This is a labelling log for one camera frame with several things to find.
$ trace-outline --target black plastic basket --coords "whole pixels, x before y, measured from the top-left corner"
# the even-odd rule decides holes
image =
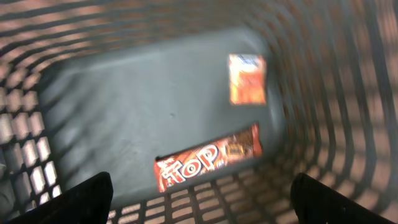
[[[297,222],[304,172],[398,222],[397,1],[0,2],[1,219],[107,171],[108,223]],[[266,57],[267,106],[229,105],[229,53]],[[250,121],[263,159],[155,191]]]

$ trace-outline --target orange wrapper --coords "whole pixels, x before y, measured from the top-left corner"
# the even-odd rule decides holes
[[[157,158],[154,168],[159,192],[243,159],[261,156],[259,126],[254,124],[209,144]]]
[[[266,104],[267,64],[258,55],[229,55],[229,101],[232,105]]]

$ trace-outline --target basket bottom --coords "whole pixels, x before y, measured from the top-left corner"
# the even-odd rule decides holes
[[[257,34],[228,29],[50,67],[40,81],[39,101],[45,127],[53,133],[49,143],[62,189],[106,171],[113,181],[114,206],[155,197],[159,194],[153,173],[156,156],[253,121],[260,124],[265,156],[272,155],[285,126],[276,76],[270,69],[267,106],[231,106],[230,53],[269,57]]]

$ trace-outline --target chocolate bar wrapper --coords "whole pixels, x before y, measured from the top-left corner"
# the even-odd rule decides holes
[[[229,101],[232,105],[266,104],[267,63],[258,55],[229,55]]]
[[[261,157],[259,126],[155,160],[159,192],[247,158]]]

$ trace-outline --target small orange packet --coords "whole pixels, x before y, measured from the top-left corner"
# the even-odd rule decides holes
[[[267,63],[260,55],[229,55],[229,101],[232,105],[266,104]]]

